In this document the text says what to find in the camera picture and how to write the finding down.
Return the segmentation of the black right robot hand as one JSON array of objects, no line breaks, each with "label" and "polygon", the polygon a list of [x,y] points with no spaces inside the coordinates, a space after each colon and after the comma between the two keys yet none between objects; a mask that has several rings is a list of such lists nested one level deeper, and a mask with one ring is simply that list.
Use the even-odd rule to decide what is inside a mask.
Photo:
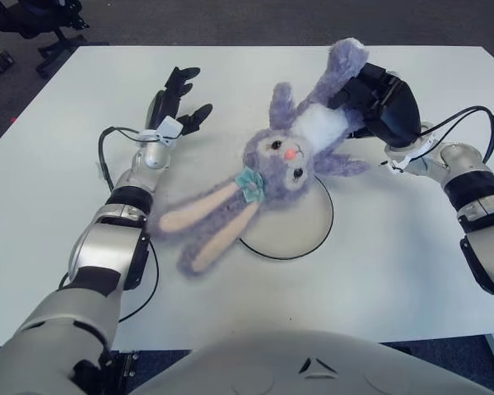
[{"label": "black right robot hand", "polygon": [[421,133],[421,118],[408,84],[386,69],[366,63],[357,76],[328,100],[330,109],[358,111],[365,127],[393,148],[413,144]]}]

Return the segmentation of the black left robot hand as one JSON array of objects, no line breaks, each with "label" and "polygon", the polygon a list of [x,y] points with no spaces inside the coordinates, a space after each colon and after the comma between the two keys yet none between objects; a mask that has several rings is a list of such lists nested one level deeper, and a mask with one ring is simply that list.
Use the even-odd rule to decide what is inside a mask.
[{"label": "black left robot hand", "polygon": [[165,89],[158,91],[149,105],[145,122],[147,129],[157,129],[167,116],[170,116],[174,121],[182,125],[179,132],[180,136],[187,136],[200,129],[200,125],[213,110],[211,104],[202,106],[192,115],[178,116],[181,98],[188,94],[193,87],[193,84],[189,83],[189,80],[195,78],[200,72],[199,67],[188,67],[185,69],[175,67],[173,69],[165,83]]}]

